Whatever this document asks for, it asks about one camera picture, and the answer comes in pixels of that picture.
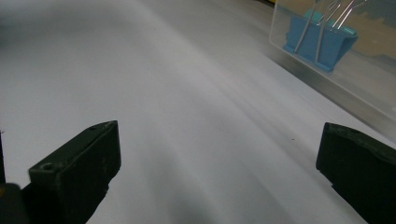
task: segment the blue binder clip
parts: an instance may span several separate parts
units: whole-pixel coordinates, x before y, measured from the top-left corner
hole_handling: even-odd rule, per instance
[[[341,6],[341,0],[332,1],[326,8],[326,13],[320,17],[315,12],[316,3],[312,9],[305,13],[305,17],[292,17],[290,19],[289,32],[286,34],[287,44],[283,49],[291,54],[297,54],[300,58],[313,63],[325,72],[331,72],[340,59],[350,50],[358,40],[356,32],[343,27],[343,22],[353,8],[365,3],[363,0],[353,6],[352,2],[346,7],[336,22],[330,18]]]

